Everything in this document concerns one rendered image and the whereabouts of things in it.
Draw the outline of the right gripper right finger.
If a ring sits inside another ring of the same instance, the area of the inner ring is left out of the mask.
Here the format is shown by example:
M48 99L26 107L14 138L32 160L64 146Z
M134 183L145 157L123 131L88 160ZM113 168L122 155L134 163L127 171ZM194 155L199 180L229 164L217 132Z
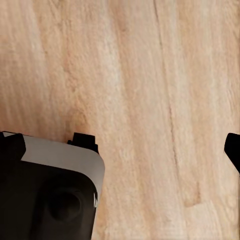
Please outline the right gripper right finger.
M240 135L228 133L224 151L240 173Z

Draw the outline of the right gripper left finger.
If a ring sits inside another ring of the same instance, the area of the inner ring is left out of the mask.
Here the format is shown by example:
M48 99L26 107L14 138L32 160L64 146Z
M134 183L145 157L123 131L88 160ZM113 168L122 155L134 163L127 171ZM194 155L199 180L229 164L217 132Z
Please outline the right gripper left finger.
M0 138L0 193L26 152L22 133Z

